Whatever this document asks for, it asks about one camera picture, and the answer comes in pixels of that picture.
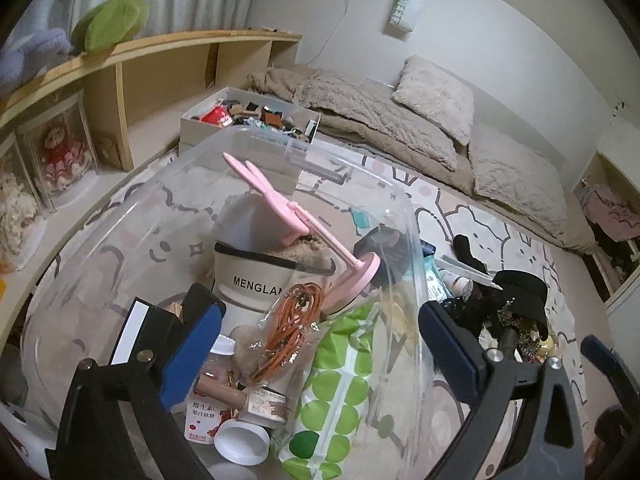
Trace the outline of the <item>bunny print bed sheet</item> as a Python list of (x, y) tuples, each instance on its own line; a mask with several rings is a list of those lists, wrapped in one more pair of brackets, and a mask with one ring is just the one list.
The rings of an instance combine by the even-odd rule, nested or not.
[[(480, 400), (461, 403), (426, 346), (433, 360), (434, 464), (423, 479), (473, 479), (482, 469), (499, 479), (582, 478), (582, 425), (573, 393), (577, 356), (532, 362), (515, 350), (510, 361), (499, 350), (507, 327), (544, 334), (556, 321), (554, 308), (563, 299), (541, 263), (540, 247), (491, 228), (471, 209), (444, 211), (442, 194), (425, 184), (406, 193), (422, 257), (434, 256), (451, 294), (440, 305), (477, 339), (487, 364)], [(502, 289), (492, 282), (502, 270), (528, 272), (547, 284), (546, 326), (509, 309)]]

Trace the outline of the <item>wooden shelf unit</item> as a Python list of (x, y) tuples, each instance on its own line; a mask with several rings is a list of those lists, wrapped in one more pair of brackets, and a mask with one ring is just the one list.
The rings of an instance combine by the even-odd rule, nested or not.
[(13, 129), (40, 112), (50, 96), (81, 84), (89, 129), (115, 143), (118, 159), (73, 203), (50, 215), (35, 255), (4, 280), (1, 335), (12, 326), (58, 251), (119, 185), (178, 139), (180, 117), (215, 86), (243, 87), (254, 70), (290, 64), (302, 38), (265, 30), (175, 32), (83, 54), (25, 84), (1, 103), (1, 123)]

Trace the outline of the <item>pile of clothes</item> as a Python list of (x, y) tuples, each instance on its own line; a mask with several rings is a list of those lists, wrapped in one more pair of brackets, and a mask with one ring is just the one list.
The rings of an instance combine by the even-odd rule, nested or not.
[(616, 272), (630, 275), (639, 264), (639, 215), (606, 184), (581, 185), (576, 195), (597, 254)]

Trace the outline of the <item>left beige pillow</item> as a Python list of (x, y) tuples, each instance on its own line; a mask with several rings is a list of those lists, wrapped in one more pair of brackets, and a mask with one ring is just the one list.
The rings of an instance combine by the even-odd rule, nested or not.
[(392, 99), (442, 129), (457, 144), (470, 143), (473, 91), (431, 61), (417, 55), (406, 58)]

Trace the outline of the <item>green plush toy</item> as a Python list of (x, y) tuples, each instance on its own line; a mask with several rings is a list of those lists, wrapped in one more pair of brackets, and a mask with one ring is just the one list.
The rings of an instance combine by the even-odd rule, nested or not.
[(143, 28), (150, 7), (144, 0), (106, 0), (87, 12), (72, 31), (79, 52), (98, 52), (129, 41)]

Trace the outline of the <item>folded beige blanket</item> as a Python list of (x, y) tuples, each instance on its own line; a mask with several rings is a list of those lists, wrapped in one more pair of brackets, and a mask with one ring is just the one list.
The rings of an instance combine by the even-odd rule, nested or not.
[(392, 100), (392, 90), (369, 79), (309, 67), (269, 67), (248, 76), (250, 88), (321, 114), (330, 136), (361, 139), (439, 182), (471, 196), (469, 159), (442, 130)]

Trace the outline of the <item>white cardboard box of items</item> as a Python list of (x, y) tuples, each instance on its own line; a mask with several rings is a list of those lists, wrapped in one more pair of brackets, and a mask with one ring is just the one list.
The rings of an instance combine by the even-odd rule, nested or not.
[(242, 136), (234, 150), (236, 158), (247, 158), (266, 174), (296, 179), (299, 169), (286, 159), (305, 152), (292, 141), (314, 140), (321, 114), (273, 96), (222, 88), (195, 104), (180, 119), (179, 152), (191, 148), (226, 127), (245, 127), (259, 134)]

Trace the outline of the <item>black small box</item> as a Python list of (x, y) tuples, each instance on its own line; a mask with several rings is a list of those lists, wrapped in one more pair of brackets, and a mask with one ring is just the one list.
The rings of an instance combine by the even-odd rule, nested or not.
[(412, 258), (408, 236), (385, 224), (379, 224), (355, 243), (356, 257), (367, 252), (374, 252), (381, 259), (371, 281), (374, 287), (390, 287), (401, 281)]

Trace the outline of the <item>white bottle red label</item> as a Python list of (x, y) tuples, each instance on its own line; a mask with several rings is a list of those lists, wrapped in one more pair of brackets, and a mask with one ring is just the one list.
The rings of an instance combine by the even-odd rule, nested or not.
[[(232, 356), (235, 341), (219, 335), (201, 368), (201, 374), (212, 378), (218, 384), (234, 387), (236, 383)], [(184, 437), (197, 444), (211, 445), (220, 425), (230, 419), (234, 409), (227, 404), (198, 393), (195, 389), (186, 398), (186, 420)]]

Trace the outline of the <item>black cap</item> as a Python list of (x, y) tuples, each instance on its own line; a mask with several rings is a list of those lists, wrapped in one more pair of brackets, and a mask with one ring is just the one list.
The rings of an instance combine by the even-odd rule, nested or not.
[(509, 309), (524, 318), (531, 318), (540, 325), (547, 325), (547, 284), (534, 274), (518, 270), (502, 270), (492, 282), (502, 289)]

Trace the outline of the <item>beige pillow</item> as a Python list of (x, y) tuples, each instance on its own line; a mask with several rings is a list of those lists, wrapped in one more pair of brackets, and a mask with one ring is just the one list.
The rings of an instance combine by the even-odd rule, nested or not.
[(485, 125), (474, 127), (468, 156), (477, 195), (529, 218), (554, 237), (563, 233), (564, 190), (558, 170), (544, 156)]
[(442, 129), (457, 144), (470, 143), (473, 91), (431, 61), (417, 55), (406, 58), (392, 99)]

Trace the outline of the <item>black foam tube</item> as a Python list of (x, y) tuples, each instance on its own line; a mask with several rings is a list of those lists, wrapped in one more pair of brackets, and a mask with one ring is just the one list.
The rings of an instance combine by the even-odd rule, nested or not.
[(507, 327), (501, 334), (499, 340), (499, 350), (503, 356), (510, 361), (515, 360), (515, 350), (518, 346), (518, 333), (514, 328)]

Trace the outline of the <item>green dotted wipes pack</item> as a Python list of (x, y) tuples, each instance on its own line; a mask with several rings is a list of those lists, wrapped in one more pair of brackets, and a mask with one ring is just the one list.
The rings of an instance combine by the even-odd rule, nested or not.
[(318, 344), (293, 421), (273, 445), (293, 479), (336, 479), (369, 407), (378, 305), (338, 318)]

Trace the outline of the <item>clear plastic storage bin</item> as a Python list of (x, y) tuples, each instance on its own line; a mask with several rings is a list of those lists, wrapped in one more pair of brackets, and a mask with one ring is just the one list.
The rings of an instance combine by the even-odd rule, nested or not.
[(53, 479), (423, 479), (433, 360), (407, 179), (222, 129), (127, 198), (28, 319)]

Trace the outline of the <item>white Mengland pouch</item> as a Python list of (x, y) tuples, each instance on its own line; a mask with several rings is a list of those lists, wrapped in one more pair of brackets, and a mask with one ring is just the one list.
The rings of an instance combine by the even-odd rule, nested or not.
[(310, 277), (294, 261), (221, 242), (215, 244), (214, 253), (213, 292), (240, 308), (266, 312), (296, 278)]

